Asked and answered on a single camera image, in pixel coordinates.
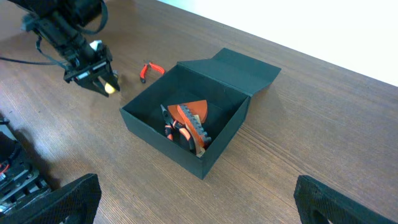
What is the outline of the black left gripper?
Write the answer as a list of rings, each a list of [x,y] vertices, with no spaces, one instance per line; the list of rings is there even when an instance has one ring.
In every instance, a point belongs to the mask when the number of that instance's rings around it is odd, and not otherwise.
[[[70,68],[69,71],[65,72],[63,79],[67,83],[79,83],[82,88],[95,91],[108,97],[109,94],[105,91],[104,87],[106,83],[113,86],[116,91],[121,90],[118,83],[119,79],[115,79],[111,68],[111,61],[113,58],[107,45],[103,45],[101,51],[94,51],[94,53],[95,57],[92,62],[83,65],[81,68]],[[104,85],[100,82],[100,78],[105,81]]]

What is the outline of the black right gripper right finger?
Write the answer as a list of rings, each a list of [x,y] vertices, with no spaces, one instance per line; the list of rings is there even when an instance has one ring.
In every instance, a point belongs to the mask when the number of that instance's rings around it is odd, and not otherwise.
[[[298,177],[294,199],[300,221],[305,224],[395,224],[309,175]]]

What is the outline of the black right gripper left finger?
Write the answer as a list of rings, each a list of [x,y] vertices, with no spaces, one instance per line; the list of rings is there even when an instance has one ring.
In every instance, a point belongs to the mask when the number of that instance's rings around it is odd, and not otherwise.
[[[101,200],[97,174],[86,174],[57,189],[42,190],[14,202],[1,212],[1,223],[94,222]]]

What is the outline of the yellow black stubby screwdriver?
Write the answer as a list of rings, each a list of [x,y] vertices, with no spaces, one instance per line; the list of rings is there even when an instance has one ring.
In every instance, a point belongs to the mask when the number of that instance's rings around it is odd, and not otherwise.
[[[118,71],[117,70],[113,70],[113,75],[115,77],[116,80],[119,79],[119,75],[118,75]],[[109,83],[106,83],[104,86],[105,92],[109,95],[113,94],[116,92],[116,89],[111,86]]]

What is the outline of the orange black long-nose pliers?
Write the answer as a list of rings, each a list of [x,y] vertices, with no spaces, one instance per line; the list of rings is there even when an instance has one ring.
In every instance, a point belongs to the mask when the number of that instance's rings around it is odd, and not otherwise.
[[[161,105],[160,107],[162,110],[162,117],[165,121],[165,136],[167,137],[167,139],[173,141],[174,137],[172,132],[176,130],[180,133],[180,137],[184,139],[185,142],[188,144],[189,151],[195,153],[195,142],[187,128],[179,121],[174,120],[169,111],[163,105]]]

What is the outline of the orange socket rail holder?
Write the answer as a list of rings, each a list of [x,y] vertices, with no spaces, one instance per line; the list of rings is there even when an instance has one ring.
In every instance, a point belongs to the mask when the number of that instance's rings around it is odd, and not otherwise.
[[[185,125],[190,128],[192,134],[197,140],[201,147],[207,147],[211,142],[211,137],[201,126],[201,123],[191,113],[190,109],[186,105],[177,105],[177,111],[183,118]]]

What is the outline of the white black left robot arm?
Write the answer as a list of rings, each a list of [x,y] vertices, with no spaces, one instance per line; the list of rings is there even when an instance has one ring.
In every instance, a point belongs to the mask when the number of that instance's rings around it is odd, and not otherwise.
[[[64,68],[63,79],[75,82],[82,88],[109,96],[106,87],[120,90],[118,74],[112,69],[110,49],[101,40],[89,43],[84,35],[95,35],[108,21],[108,8],[104,1],[30,1],[10,0],[27,11],[22,18],[22,29],[34,32],[38,39],[36,49],[45,39],[64,59],[58,61],[42,53],[50,60],[48,65]]]

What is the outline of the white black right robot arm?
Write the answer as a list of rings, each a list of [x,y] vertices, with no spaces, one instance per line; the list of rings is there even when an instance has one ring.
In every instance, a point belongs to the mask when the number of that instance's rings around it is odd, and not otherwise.
[[[93,223],[101,199],[96,174],[52,190],[22,144],[1,119],[1,223]],[[294,199],[302,223],[390,223],[308,176],[297,179]]]

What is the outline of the small orange cutting pliers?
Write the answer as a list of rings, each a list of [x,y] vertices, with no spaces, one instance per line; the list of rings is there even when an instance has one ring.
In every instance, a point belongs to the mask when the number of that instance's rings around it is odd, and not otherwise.
[[[163,67],[161,67],[160,65],[157,65],[151,61],[145,61],[144,62],[144,66],[140,72],[139,78],[141,83],[145,83],[146,82],[146,73],[148,70],[155,70],[156,72],[160,73],[161,75],[165,74],[165,69]]]

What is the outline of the black open box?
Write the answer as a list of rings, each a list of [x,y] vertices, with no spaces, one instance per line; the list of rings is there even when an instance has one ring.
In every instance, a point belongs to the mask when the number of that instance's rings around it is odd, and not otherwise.
[[[120,109],[130,132],[204,179],[244,122],[252,96],[269,86],[280,68],[223,48],[210,59],[180,61]],[[197,157],[165,136],[161,107],[206,100],[203,125],[211,138]]]

